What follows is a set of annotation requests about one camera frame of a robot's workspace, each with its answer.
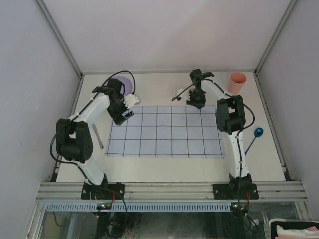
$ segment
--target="black bracket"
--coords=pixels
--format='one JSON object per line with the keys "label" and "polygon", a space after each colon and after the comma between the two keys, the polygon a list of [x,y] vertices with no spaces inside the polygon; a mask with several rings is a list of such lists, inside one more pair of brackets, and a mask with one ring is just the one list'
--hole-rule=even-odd
{"label": "black bracket", "polygon": [[[92,186],[90,184],[84,183],[82,187],[81,199],[82,200],[95,200],[95,199],[96,200],[112,200],[113,193],[106,190],[105,188],[116,192],[117,194],[121,195],[122,198],[124,198],[125,185],[122,183],[108,184],[107,187]],[[120,197],[115,194],[115,199],[120,200]]]}
{"label": "black bracket", "polygon": [[112,117],[116,125],[123,124],[128,118],[134,115],[133,111],[128,112],[128,108],[124,104],[124,96],[121,94],[121,88],[124,84],[118,79],[110,78],[106,86],[97,86],[92,92],[103,93],[109,96],[110,106],[107,108],[109,115]]}
{"label": "black bracket", "polygon": [[215,200],[237,200],[238,187],[240,181],[239,199],[248,200],[248,196],[252,200],[258,200],[257,185],[252,183],[251,175],[248,174],[239,180],[239,177],[234,178],[229,175],[230,181],[228,183],[213,184],[213,193]]}
{"label": "black bracket", "polygon": [[[237,200],[237,192],[232,192],[228,183],[213,184],[214,200]],[[259,195],[257,191],[257,185],[252,184],[249,189],[239,191],[240,200],[248,200],[247,193],[250,194],[251,200],[258,200]]]}
{"label": "black bracket", "polygon": [[206,92],[201,88],[201,81],[206,77],[214,76],[211,72],[202,73],[200,69],[193,70],[190,73],[190,78],[192,83],[195,86],[195,89],[189,91],[189,101],[186,101],[187,105],[195,106],[198,109],[201,109],[205,106],[206,103]]}
{"label": "black bracket", "polygon": [[216,108],[216,123],[219,131],[231,135],[232,132],[244,128],[245,110],[243,98],[240,95],[218,100]]}
{"label": "black bracket", "polygon": [[[60,132],[56,137],[56,152],[68,161],[75,159],[80,163],[85,163],[93,152],[88,124],[83,121],[69,121],[69,119],[59,119],[56,123],[56,131]],[[76,134],[75,138],[70,137],[73,133]]]}

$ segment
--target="grid mat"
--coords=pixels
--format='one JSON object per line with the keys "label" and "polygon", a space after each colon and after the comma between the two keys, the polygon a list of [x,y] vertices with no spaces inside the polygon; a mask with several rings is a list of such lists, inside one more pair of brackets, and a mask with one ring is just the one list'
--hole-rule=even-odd
{"label": "grid mat", "polygon": [[223,158],[215,106],[133,107],[121,126],[112,123],[108,156]]}

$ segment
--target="white table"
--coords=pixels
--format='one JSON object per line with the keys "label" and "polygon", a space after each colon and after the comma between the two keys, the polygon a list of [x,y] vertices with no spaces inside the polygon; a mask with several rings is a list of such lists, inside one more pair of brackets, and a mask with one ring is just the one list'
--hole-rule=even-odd
{"label": "white table", "polygon": [[[272,134],[266,114],[257,90],[252,72],[243,72],[247,82],[240,94],[256,116],[255,124],[244,131],[244,148],[254,138],[257,127],[264,129],[262,137],[257,139],[247,154],[247,166],[253,181],[284,181]],[[231,73],[214,73],[216,79],[225,87]],[[89,101],[92,90],[101,85],[109,75],[86,75],[76,106],[79,112]],[[140,106],[185,106],[185,101],[171,99],[180,88],[191,84],[189,73],[149,73],[134,74],[136,79],[136,95],[141,99]],[[206,105],[215,105],[214,97],[206,94]],[[245,109],[246,124],[252,120]],[[112,119],[104,111],[96,126],[104,145],[108,145]],[[94,145],[98,145],[95,133],[91,131]],[[145,158],[145,157],[108,157],[107,147],[95,147],[93,155],[97,163],[106,173],[109,182],[225,182],[229,181],[227,151],[225,158]],[[83,182],[82,174],[74,165],[62,164],[57,177],[58,182]]]}

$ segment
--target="metal rail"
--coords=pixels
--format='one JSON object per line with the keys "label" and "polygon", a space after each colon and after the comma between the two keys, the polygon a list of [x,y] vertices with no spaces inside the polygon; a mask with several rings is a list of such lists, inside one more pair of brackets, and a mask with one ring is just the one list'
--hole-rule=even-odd
{"label": "metal rail", "polygon": [[[125,183],[126,202],[236,202],[214,200],[215,183]],[[305,202],[307,196],[301,182],[256,182],[256,202]],[[81,200],[83,183],[42,183],[36,202],[90,202]],[[105,200],[94,200],[102,203]]]}
{"label": "metal rail", "polygon": [[82,77],[81,70],[76,63],[71,51],[69,50],[69,47],[67,46],[65,40],[63,39],[63,36],[61,32],[59,31],[57,25],[55,24],[49,10],[47,9],[45,3],[43,0],[33,0],[36,6],[38,7],[40,13],[44,17],[44,20],[46,21],[48,27],[50,28],[53,36],[57,40],[59,46],[61,47],[63,53],[65,54],[66,58],[70,62],[71,66],[73,67],[75,73],[78,75],[79,79]]}
{"label": "metal rail", "polygon": [[288,4],[286,11],[284,12],[284,15],[282,16],[273,36],[271,37],[271,39],[266,47],[264,54],[262,55],[258,65],[256,67],[256,73],[260,73],[261,69],[263,68],[263,66],[264,66],[264,64],[269,56],[269,53],[273,49],[275,43],[277,42],[277,39],[278,39],[280,33],[282,32],[283,28],[285,27],[290,15],[292,14],[294,9],[296,8],[299,1],[300,0],[291,0],[290,3]]}

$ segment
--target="purple object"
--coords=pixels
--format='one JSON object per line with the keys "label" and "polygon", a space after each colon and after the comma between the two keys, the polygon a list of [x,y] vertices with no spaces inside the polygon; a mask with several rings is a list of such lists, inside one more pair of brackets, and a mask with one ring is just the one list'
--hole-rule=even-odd
{"label": "purple object", "polygon": [[[125,85],[124,97],[133,92],[133,84],[128,78],[126,78],[124,76],[115,76],[115,77],[112,77],[112,78],[118,79],[119,81],[121,81]],[[121,94],[123,94],[123,92],[124,92],[124,88],[122,87],[121,88]]]}

